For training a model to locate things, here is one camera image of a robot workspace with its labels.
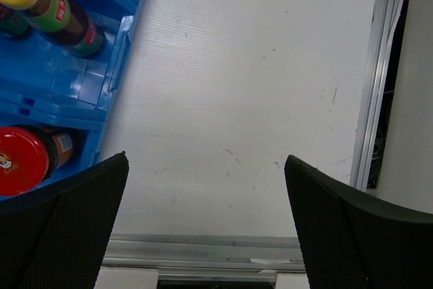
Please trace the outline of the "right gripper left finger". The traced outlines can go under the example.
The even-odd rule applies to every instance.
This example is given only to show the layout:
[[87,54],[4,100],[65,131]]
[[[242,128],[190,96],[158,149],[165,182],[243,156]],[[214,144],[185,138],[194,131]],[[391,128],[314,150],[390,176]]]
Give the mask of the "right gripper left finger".
[[121,152],[1,201],[1,287],[93,288],[128,173]]

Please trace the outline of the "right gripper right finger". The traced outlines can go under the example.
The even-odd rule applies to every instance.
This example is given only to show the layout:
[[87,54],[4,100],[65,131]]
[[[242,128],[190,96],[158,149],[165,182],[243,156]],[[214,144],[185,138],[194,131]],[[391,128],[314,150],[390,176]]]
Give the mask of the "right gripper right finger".
[[432,215],[380,200],[290,155],[286,187],[311,288],[431,288]]

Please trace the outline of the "red-lid sauce jar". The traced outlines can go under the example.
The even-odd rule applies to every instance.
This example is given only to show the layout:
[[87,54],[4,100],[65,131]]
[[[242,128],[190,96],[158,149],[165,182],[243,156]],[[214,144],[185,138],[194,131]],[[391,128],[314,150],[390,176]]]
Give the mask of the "red-lid sauce jar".
[[76,129],[51,125],[1,127],[1,195],[26,193],[64,165],[84,146]]

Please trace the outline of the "yellow-cap sauce bottle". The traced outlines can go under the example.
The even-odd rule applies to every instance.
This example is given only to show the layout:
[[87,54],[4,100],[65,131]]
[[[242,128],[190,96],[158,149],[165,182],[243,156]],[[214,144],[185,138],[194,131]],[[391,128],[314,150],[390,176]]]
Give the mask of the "yellow-cap sauce bottle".
[[31,31],[31,26],[13,9],[1,5],[1,36],[9,38],[24,38]]
[[80,58],[99,53],[105,35],[75,0],[1,0],[46,41]]

